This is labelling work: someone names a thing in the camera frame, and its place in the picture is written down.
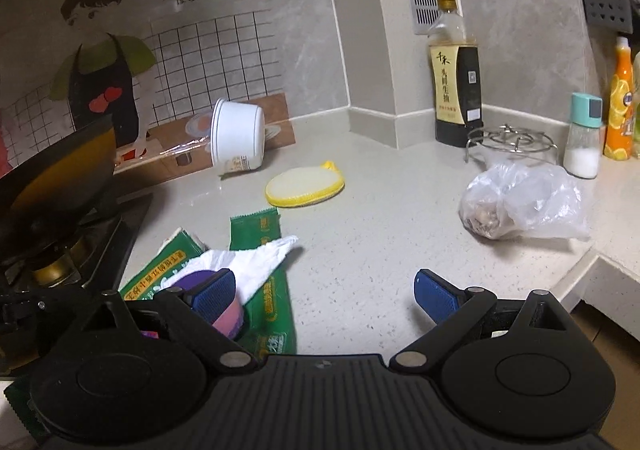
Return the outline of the pink purple cup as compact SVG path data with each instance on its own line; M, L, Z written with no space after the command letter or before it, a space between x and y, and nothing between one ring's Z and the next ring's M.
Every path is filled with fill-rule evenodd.
M235 283L235 299L232 300L231 305L224 311L224 313L211 324L213 328L224 334L224 336L231 338L232 340L239 334L244 321L244 310L240 302L238 293L236 292Z

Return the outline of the white paper napkin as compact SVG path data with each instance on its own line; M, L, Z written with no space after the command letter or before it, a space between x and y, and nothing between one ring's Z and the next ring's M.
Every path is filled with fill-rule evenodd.
M202 270L229 269L234 273L239 300L245 305L262 288L286 255L296 247L297 236L270 241L254 250L217 251L209 250L190 259L186 266L168 278L160 288L179 285L188 274Z

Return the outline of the green snack packet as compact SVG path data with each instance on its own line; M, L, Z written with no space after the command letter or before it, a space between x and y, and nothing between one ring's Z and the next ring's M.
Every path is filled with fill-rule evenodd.
M259 248L281 237L279 212L271 207L230 219L232 251ZM293 355L297 338L284 269L278 268L244 306L244 326L238 343L258 360L270 354Z

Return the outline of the clear plastic bag with scraps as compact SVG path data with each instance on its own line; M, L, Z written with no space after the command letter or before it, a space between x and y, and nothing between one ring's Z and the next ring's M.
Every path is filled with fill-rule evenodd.
M487 240L587 240L582 189L564 168L501 152L480 151L485 169L466 186L458 207L465 229Z

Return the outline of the brown cardboard box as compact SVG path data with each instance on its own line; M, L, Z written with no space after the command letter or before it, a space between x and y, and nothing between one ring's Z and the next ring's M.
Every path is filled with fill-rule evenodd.
M223 175L250 172L266 151L294 142L285 95L219 99L209 109L150 128L138 158L130 146L118 149L114 174L152 186L209 167Z

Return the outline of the black gas stove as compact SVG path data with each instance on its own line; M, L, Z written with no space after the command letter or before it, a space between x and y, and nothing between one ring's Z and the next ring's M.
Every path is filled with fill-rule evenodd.
M58 242L1 262L1 377L28 373L93 296L122 282L152 203L144 194L92 212Z

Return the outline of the white paper bowl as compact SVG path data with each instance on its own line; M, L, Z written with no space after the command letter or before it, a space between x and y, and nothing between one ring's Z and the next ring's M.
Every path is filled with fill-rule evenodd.
M258 170L265 153L260 106L218 99L210 124L210 156L219 176Z

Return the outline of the metal steaming rack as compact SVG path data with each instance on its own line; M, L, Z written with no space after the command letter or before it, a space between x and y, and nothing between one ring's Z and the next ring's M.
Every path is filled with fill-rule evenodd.
M464 147L465 162L469 162L477 149L552 164L559 161L560 154L558 145L544 132L509 124L472 129Z

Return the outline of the black wok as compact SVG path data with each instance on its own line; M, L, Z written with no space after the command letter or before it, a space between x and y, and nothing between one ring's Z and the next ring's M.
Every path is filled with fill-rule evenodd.
M111 181L115 155L112 118L103 115L2 176L1 254L76 225Z

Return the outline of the teal cap salt shaker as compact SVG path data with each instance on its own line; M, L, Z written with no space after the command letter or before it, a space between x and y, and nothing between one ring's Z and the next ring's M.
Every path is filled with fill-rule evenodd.
M567 173L582 179L597 177L602 147L602 99L583 92L570 98L570 128L563 155Z

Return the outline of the soy sauce bottle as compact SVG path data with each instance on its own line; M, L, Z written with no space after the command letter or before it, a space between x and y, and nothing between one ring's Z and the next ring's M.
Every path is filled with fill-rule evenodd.
M465 148L469 133L483 126L480 54L457 0L437 0L439 18L428 30L435 92L435 138Z

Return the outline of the orange detergent bottle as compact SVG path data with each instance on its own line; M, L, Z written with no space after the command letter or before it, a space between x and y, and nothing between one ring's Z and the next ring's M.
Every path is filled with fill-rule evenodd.
M634 70L631 48L624 36L616 38L616 68L608 100L604 155L614 161L631 156L634 141Z

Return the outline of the cartoon wall sticker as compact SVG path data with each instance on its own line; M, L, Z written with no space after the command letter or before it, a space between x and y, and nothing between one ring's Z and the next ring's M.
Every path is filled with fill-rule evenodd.
M288 116L265 9L237 0L1 0L1 167L100 118L117 163L188 164L222 99L256 104L273 144Z

